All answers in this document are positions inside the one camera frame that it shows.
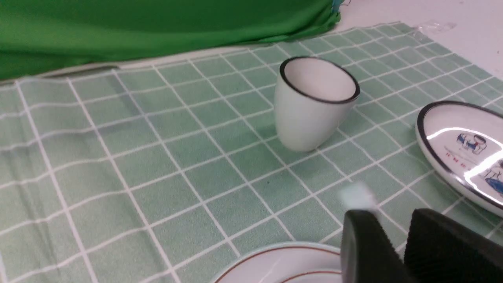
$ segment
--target white cup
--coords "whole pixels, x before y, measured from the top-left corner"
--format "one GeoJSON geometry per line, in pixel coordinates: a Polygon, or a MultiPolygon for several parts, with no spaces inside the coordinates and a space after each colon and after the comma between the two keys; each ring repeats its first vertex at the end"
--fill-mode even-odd
{"type": "Polygon", "coordinates": [[[324,143],[342,123],[360,94],[342,67],[316,57],[294,57],[280,66],[274,112],[284,146],[306,152],[324,143]]]}

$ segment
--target plate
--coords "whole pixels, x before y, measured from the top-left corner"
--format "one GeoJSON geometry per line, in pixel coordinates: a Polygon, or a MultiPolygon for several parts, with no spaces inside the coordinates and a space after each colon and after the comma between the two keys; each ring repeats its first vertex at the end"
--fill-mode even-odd
{"type": "Polygon", "coordinates": [[[342,283],[343,278],[338,270],[313,270],[291,276],[278,283],[342,283]]]}
{"type": "Polygon", "coordinates": [[[449,184],[503,217],[503,116],[469,103],[434,102],[419,113],[416,135],[449,184]]]}
{"type": "Polygon", "coordinates": [[[296,274],[321,269],[341,269],[339,249],[307,242],[281,243],[242,257],[211,283],[278,283],[296,274]]]}

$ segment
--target green checkered tablecloth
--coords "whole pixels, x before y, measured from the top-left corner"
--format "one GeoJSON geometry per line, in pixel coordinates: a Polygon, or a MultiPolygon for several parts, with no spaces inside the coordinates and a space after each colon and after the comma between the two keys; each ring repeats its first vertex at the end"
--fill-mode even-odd
{"type": "Polygon", "coordinates": [[[403,253],[431,207],[503,244],[501,219],[450,189],[415,141],[418,111],[451,99],[503,112],[503,81],[402,23],[169,65],[0,89],[3,282],[204,283],[271,243],[339,246],[338,190],[370,185],[403,253]],[[279,64],[317,55],[362,94],[318,150],[278,141],[279,64]]]}

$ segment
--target cartoon figure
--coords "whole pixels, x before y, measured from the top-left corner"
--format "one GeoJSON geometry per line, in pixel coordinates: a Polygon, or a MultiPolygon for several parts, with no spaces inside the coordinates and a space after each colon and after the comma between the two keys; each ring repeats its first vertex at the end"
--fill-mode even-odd
{"type": "Polygon", "coordinates": [[[457,142],[462,144],[464,149],[472,150],[475,155],[479,155],[487,147],[485,139],[477,134],[461,133],[457,142]]]}
{"type": "Polygon", "coordinates": [[[488,169],[484,179],[491,188],[503,197],[503,160],[496,162],[495,166],[488,169]]]}

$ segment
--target black rim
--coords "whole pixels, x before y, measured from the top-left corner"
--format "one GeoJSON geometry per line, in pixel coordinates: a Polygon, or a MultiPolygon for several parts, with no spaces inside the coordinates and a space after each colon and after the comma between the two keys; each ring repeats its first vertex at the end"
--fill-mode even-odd
{"type": "Polygon", "coordinates": [[[492,199],[486,197],[484,194],[482,194],[480,191],[478,191],[477,189],[475,189],[474,187],[472,187],[470,184],[468,184],[467,182],[465,181],[459,181],[456,177],[458,177],[458,175],[456,175],[456,173],[454,173],[441,159],[440,157],[437,155],[437,153],[433,150],[432,146],[430,145],[430,143],[428,142],[428,140],[426,139],[426,133],[425,133],[425,125],[424,125],[424,121],[425,121],[425,117],[426,117],[426,114],[428,113],[428,111],[432,110],[433,108],[437,107],[437,106],[440,106],[440,105],[462,105],[462,106],[466,106],[466,107],[471,107],[471,108],[475,108],[475,109],[478,109],[478,110],[482,110],[484,112],[487,112],[489,114],[492,114],[496,117],[499,117],[500,119],[503,119],[503,115],[497,113],[497,112],[494,112],[492,110],[489,110],[489,109],[486,109],[484,107],[480,107],[478,105],[475,105],[475,104],[470,104],[470,103],[466,103],[466,102],[459,102],[459,101],[438,101],[438,102],[433,102],[433,103],[430,103],[428,105],[426,105],[423,109],[421,109],[421,111],[419,112],[419,115],[417,116],[417,130],[419,132],[419,135],[421,137],[421,140],[423,141],[423,143],[425,144],[426,148],[428,149],[428,151],[430,152],[430,154],[433,156],[433,158],[435,158],[435,161],[437,161],[441,166],[442,168],[444,168],[445,171],[447,171],[447,173],[449,173],[449,175],[451,175],[453,177],[453,179],[457,180],[457,182],[459,182],[460,184],[463,185],[463,187],[465,187],[466,189],[468,189],[469,191],[471,191],[472,193],[474,193],[475,195],[477,195],[478,197],[482,198],[483,200],[485,200],[486,202],[492,204],[493,206],[503,210],[503,205],[493,201],[492,199]]]}
{"type": "Polygon", "coordinates": [[[323,103],[329,103],[329,104],[345,104],[345,103],[348,103],[348,102],[352,102],[354,101],[359,95],[360,95],[360,85],[358,85],[358,82],[356,81],[355,77],[350,74],[346,69],[344,69],[343,67],[335,64],[334,62],[331,62],[331,61],[328,61],[328,60],[325,60],[323,58],[319,58],[319,57],[311,57],[311,56],[298,56],[298,57],[292,57],[290,59],[287,59],[285,61],[283,61],[283,63],[281,63],[281,66],[280,66],[280,74],[281,74],[281,78],[286,82],[286,84],[292,88],[293,90],[295,90],[297,93],[309,98],[309,99],[312,99],[312,100],[316,100],[318,102],[323,102],[323,103]],[[301,91],[300,89],[296,88],[286,77],[285,75],[285,67],[286,65],[293,61],[293,60],[297,60],[297,59],[303,59],[303,58],[311,58],[311,59],[316,59],[316,60],[321,60],[321,61],[325,61],[325,62],[328,62],[332,65],[334,65],[335,67],[341,69],[343,72],[345,72],[352,80],[353,80],[353,83],[355,83],[355,93],[348,99],[344,99],[344,100],[325,100],[325,99],[321,99],[321,98],[317,98],[317,97],[313,97],[311,95],[309,95],[308,93],[305,93],[303,91],[301,91]]]}

